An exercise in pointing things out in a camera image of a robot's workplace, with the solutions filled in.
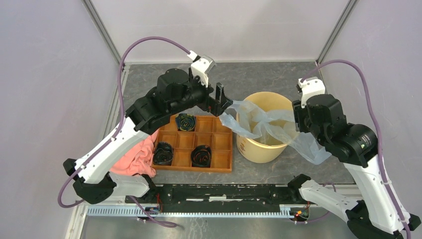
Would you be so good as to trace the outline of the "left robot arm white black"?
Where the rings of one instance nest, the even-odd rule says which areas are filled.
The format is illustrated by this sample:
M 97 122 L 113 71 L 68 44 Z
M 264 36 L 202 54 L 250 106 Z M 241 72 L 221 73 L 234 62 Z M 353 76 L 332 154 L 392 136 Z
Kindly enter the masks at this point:
M 82 201 L 98 204 L 110 196 L 134 196 L 145 203 L 156 198 L 156 189 L 145 173 L 128 176 L 112 173 L 112 166 L 137 143 L 151 136 L 170 118 L 187 109 L 198 107 L 216 117 L 233 101 L 224 94 L 223 85 L 214 89 L 201 84 L 201 78 L 172 68 L 158 77 L 157 85 L 137 99 L 119 123 L 95 148 L 79 159 L 63 163 L 68 180 Z

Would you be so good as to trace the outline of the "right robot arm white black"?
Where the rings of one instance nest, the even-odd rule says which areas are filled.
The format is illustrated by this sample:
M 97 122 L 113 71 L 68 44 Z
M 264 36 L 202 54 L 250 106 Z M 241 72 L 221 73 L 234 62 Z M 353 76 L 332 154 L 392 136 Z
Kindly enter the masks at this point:
M 288 183 L 291 202 L 315 203 L 346 222 L 359 239 L 400 239 L 402 230 L 414 231 L 418 216 L 390 198 L 393 188 L 384 184 L 378 161 L 378 138 L 362 124 L 348 123 L 338 99 L 330 94 L 292 103 L 300 132 L 311 133 L 327 152 L 338 158 L 352 175 L 362 199 L 356 200 L 321 186 L 300 174 Z

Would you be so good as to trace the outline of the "light blue plastic trash bag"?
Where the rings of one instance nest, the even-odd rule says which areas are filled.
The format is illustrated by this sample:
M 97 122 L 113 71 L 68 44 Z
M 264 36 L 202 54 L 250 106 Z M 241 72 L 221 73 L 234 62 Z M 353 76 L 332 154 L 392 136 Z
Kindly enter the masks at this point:
M 234 101 L 229 109 L 236 111 L 238 118 L 224 112 L 219 116 L 223 126 L 239 136 L 269 145 L 271 142 L 287 144 L 308 162 L 319 165 L 331 156 L 323 146 L 317 144 L 311 133 L 298 132 L 292 110 L 269 110 L 251 101 Z

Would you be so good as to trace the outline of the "yellow round trash bin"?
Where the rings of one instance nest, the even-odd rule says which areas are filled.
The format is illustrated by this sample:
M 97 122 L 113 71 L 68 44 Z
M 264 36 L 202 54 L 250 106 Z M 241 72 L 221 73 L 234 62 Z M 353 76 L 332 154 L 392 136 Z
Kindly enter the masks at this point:
M 259 106 L 264 111 L 270 110 L 292 110 L 292 102 L 286 97 L 274 92 L 257 92 L 245 98 Z M 270 143 L 261 144 L 253 139 L 236 135 L 236 145 L 240 154 L 247 160 L 254 163 L 267 163 L 276 159 L 287 144 L 277 140 L 270 140 Z

